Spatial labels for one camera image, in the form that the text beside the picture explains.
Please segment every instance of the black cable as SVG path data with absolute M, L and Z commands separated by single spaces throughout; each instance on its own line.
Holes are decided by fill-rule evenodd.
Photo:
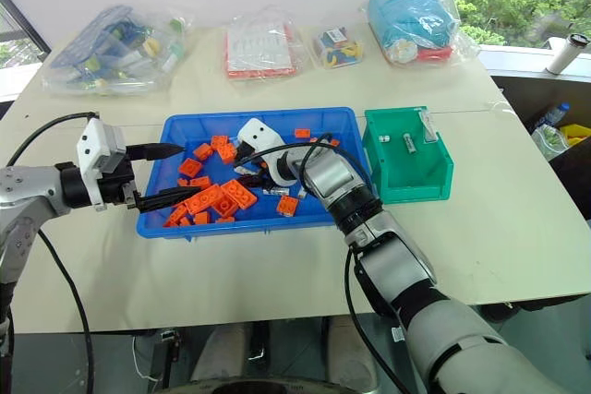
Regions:
M 254 161 L 255 159 L 257 159 L 258 157 L 261 156 L 265 156 L 267 154 L 271 154 L 272 152 L 276 152 L 276 151 L 283 151 L 285 149 L 290 149 L 290 148 L 298 148 L 298 147 L 311 147 L 311 146 L 316 146 L 316 147 L 320 147 L 320 148 L 328 148 L 328 149 L 332 149 L 336 152 L 338 152 L 339 154 L 341 154 L 343 157 L 345 157 L 348 161 L 350 161 L 353 166 L 356 167 L 357 172 L 360 173 L 363 177 L 364 182 L 367 184 L 369 189 L 372 189 L 372 185 L 371 185 L 371 179 L 369 178 L 369 174 L 366 171 L 366 169 L 363 167 L 363 165 L 361 164 L 361 162 L 359 162 L 359 160 L 353 155 L 351 154 L 349 151 L 347 151 L 346 149 L 342 149 L 339 147 L 335 147 L 333 145 L 330 145 L 328 143 L 320 143 L 319 140 L 317 140 L 316 142 L 296 142 L 296 143 L 288 143 L 285 145 L 282 145 L 280 147 L 273 147 L 273 148 L 268 148 L 268 149 L 264 149 L 263 151 L 259 151 L 259 152 L 255 152 L 254 154 L 249 155 L 248 157 L 245 157 L 244 159 L 241 159 L 240 161 L 237 161 L 234 166 L 240 166 L 240 165 L 244 165 L 245 163 L 248 163 L 250 161 Z
M 27 149 L 27 147 L 31 144 L 31 142 L 35 138 L 37 138 L 41 133 L 43 133 L 47 129 L 51 128 L 52 126 L 55 126 L 57 124 L 61 124 L 62 122 L 65 122 L 67 120 L 74 120 L 74 119 L 81 119 L 81 118 L 91 119 L 92 117 L 98 118 L 99 114 L 95 113 L 93 111 L 89 111 L 86 113 L 67 114 L 67 115 L 62 115 L 61 117 L 57 117 L 56 119 L 52 120 L 51 122 L 46 123 L 45 125 L 38 128 L 33 134 L 28 136 L 25 139 L 25 141 L 20 144 L 20 146 L 17 148 L 15 153 L 12 155 L 12 157 L 10 158 L 10 160 L 8 161 L 6 166 L 13 166 L 17 162 L 20 155 L 24 152 L 24 150 Z
M 54 258 L 55 264 L 62 271 L 64 279 L 67 281 L 67 285 L 70 287 L 70 291 L 74 296 L 74 301 L 76 302 L 76 307 L 78 308 L 78 312 L 80 313 L 80 320 L 82 321 L 82 329 L 84 331 L 84 341 L 86 343 L 86 356 L 88 360 L 88 375 L 87 375 L 87 385 L 86 385 L 86 392 L 87 394 L 91 394 L 94 391 L 94 352 L 92 350 L 92 337 L 90 335 L 90 328 L 89 328 L 89 320 L 86 318 L 86 311 L 84 310 L 84 305 L 82 304 L 82 300 L 80 300 L 80 295 L 78 294 L 78 289 L 76 288 L 76 284 L 70 277 L 69 273 L 66 270 L 66 267 L 60 260 L 59 256 L 55 252 L 55 248 L 52 245 L 49 238 L 45 235 L 42 230 L 39 230 L 39 236 L 47 245 L 47 249 L 49 249 L 49 253 Z
M 306 167 L 306 163 L 308 162 L 308 159 L 312 155 L 312 152 L 314 151 L 314 149 L 316 149 L 318 147 L 319 143 L 322 143 L 322 140 L 324 140 L 325 138 L 327 138 L 329 141 L 331 141 L 332 134 L 331 133 L 324 133 L 322 136 L 318 137 L 318 139 L 310 147 L 310 149 L 308 150 L 308 152 L 304 156 L 304 159 L 302 159 L 302 162 L 299 165 L 299 171 L 298 171 L 299 182 L 300 182 L 300 184 L 302 184 L 302 187 L 304 188 L 304 190 L 312 196 L 314 196 L 314 192 L 310 188 L 308 188 L 308 185 L 306 185 L 306 180 L 304 180 L 304 170 Z
M 391 368 L 386 364 L 384 359 L 381 357 L 380 353 L 371 343 L 366 332 L 361 328 L 361 324 L 359 324 L 359 319 L 357 318 L 357 314 L 355 312 L 355 308 L 353 307 L 353 301 L 351 300 L 351 288 L 349 286 L 349 269 L 351 268 L 351 257 L 353 256 L 353 252 L 349 250 L 347 252 L 347 259 L 344 262 L 344 296 L 347 300 L 347 306 L 349 307 L 349 314 L 351 315 L 351 319 L 353 320 L 353 324 L 357 332 L 359 333 L 359 337 L 368 347 L 369 352 L 373 355 L 373 358 L 376 359 L 376 362 L 380 365 L 381 369 L 384 370 L 386 376 L 392 381 L 392 383 L 400 389 L 400 392 L 403 394 L 411 394 L 410 390 L 404 385 L 402 380 L 398 378 L 398 376 L 391 370 Z
M 27 149 L 27 147 L 33 142 L 33 140 L 35 140 L 41 133 L 43 133 L 47 129 L 51 128 L 52 126 L 55 126 L 57 124 L 61 124 L 62 122 L 65 122 L 68 120 L 81 119 L 81 118 L 91 119 L 93 117 L 99 118 L 99 114 L 95 113 L 93 111 L 89 111 L 86 113 L 67 114 L 67 115 L 63 115 L 61 117 L 57 117 L 56 119 L 52 120 L 51 122 L 46 123 L 45 125 L 38 128 L 36 131 L 34 131 L 30 136 L 28 136 L 25 139 L 24 142 L 22 142 L 20 144 L 20 146 L 17 148 L 15 153 L 12 155 L 12 157 L 10 158 L 10 160 L 8 161 L 8 164 L 6 166 L 7 167 L 13 166 L 17 162 L 18 158 L 25 151 L 25 149 Z M 80 320 L 82 321 L 84 341 L 86 343 L 86 359 L 87 359 L 87 363 L 88 363 L 86 392 L 87 392 L 87 394 L 92 394 L 92 392 L 94 392 L 94 351 L 92 349 L 92 336 L 90 335 L 89 322 L 86 317 L 86 311 L 84 310 L 84 305 L 82 304 L 82 301 L 80 300 L 80 296 L 78 294 L 78 289 L 76 288 L 76 284 L 74 283 L 74 281 L 72 280 L 72 278 L 68 274 L 66 267 L 64 267 L 64 264 L 62 263 L 59 256 L 55 252 L 55 248 L 52 245 L 51 241 L 49 240 L 49 238 L 45 235 L 45 233 L 42 230 L 39 230 L 39 236 L 45 242 L 45 245 L 47 246 L 49 253 L 54 258 L 55 264 L 57 265 L 59 270 L 62 272 L 64 279 L 66 279 L 67 284 L 70 287 L 70 291 L 72 292 L 72 296 L 74 297 L 74 301 L 76 302 L 78 314 L 80 315 Z M 15 338 L 14 338 L 14 336 L 15 336 L 15 334 L 14 334 L 14 320 L 12 318 L 12 311 L 10 310 L 10 308 L 8 308 L 8 315 L 10 316 L 10 327 L 9 327 L 10 342 L 8 343 L 8 347 L 9 347 L 9 349 L 11 349 L 10 354 L 14 355 L 14 340 L 15 340 Z

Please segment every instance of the white table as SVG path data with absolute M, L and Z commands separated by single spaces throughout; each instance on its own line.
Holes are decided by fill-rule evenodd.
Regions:
M 127 143 L 134 144 L 158 140 L 163 121 L 175 113 L 350 106 L 363 131 L 365 109 L 427 105 L 455 163 L 452 196 L 388 209 L 428 256 L 440 289 L 468 304 L 590 292 L 591 231 L 482 65 L 391 68 L 368 30 L 362 32 L 368 54 L 362 64 L 310 68 L 257 86 L 224 78 L 220 30 L 203 30 L 172 87 L 148 97 L 52 97 L 36 76 L 0 121 L 0 159 L 6 161 L 37 126 L 77 111 L 99 110 L 106 123 L 122 125 Z M 75 160 L 83 125 L 48 131 L 21 163 Z M 151 166 L 136 164 L 144 189 Z M 347 311 L 345 248 L 334 227 L 147 240 L 136 234 L 137 216 L 119 207 L 103 213 L 78 209 L 44 226 L 94 330 Z M 369 311 L 354 286 L 357 309 Z M 81 330 L 66 283 L 39 240 L 13 310 L 17 332 Z

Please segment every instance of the floor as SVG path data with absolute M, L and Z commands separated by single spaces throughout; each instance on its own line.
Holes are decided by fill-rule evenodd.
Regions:
M 403 342 L 393 343 L 390 325 L 373 315 L 363 315 L 362 325 L 380 352 L 392 362 L 400 378 L 413 392 L 418 388 Z M 591 296 L 536 312 L 520 312 L 504 324 L 494 326 L 501 335 L 546 376 L 573 394 L 588 394 L 591 386 Z M 324 378 L 320 347 L 321 320 L 306 318 L 271 323 L 270 374 Z M 179 362 L 173 365 L 171 386 L 188 380 L 211 327 L 183 328 Z M 137 337 L 138 366 L 150 372 L 152 344 L 156 331 Z M 148 381 L 134 369 L 131 336 L 97 334 L 93 337 L 96 358 L 95 392 L 146 393 Z M 16 340 L 13 393 L 85 392 L 85 355 L 79 334 L 23 334 Z M 259 370 L 250 366 L 250 375 Z M 380 374 L 382 393 L 397 392 Z

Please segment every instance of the blue plastic tray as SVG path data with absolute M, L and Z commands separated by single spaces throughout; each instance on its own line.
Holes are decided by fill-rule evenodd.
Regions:
M 334 138 L 340 140 L 340 148 L 350 151 L 366 169 L 368 167 L 355 115 L 350 108 L 173 115 L 168 118 L 164 125 L 161 142 L 184 146 L 186 151 L 184 155 L 179 154 L 154 163 L 146 196 L 176 186 L 176 179 L 179 177 L 178 166 L 185 158 L 193 157 L 193 149 L 202 143 L 209 143 L 211 136 L 214 135 L 235 138 L 238 130 L 252 117 L 258 118 L 273 128 L 281 135 L 285 143 L 302 141 L 301 139 L 295 139 L 295 128 L 310 128 L 313 137 L 318 137 L 325 132 L 331 132 Z M 214 183 L 220 185 L 238 177 L 232 166 L 224 165 L 217 154 L 203 162 L 203 169 L 199 176 L 202 175 L 208 175 Z M 295 197 L 299 187 L 299 184 L 292 186 L 290 196 Z M 279 202 L 278 196 L 263 195 L 262 190 L 259 188 L 252 191 L 259 201 L 249 209 L 239 209 L 234 216 L 235 222 L 163 228 L 164 221 L 166 221 L 172 210 L 160 209 L 139 216 L 138 234 L 147 238 L 164 237 L 174 239 L 200 235 L 304 228 L 333 223 L 331 215 L 312 196 L 307 196 L 301 200 L 297 206 L 295 216 L 288 218 L 276 212 L 277 203 Z M 212 221 L 219 217 L 212 209 L 208 209 L 208 211 Z

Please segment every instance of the bottle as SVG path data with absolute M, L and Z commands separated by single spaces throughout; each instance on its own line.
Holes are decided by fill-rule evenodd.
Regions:
M 562 120 L 562 117 L 571 109 L 571 105 L 568 103 L 561 103 L 555 106 L 550 111 L 545 113 L 534 125 L 534 130 L 541 125 L 556 126 L 556 124 Z
M 560 74 L 588 44 L 589 39 L 583 34 L 569 34 L 564 46 L 554 55 L 546 70 L 552 74 Z

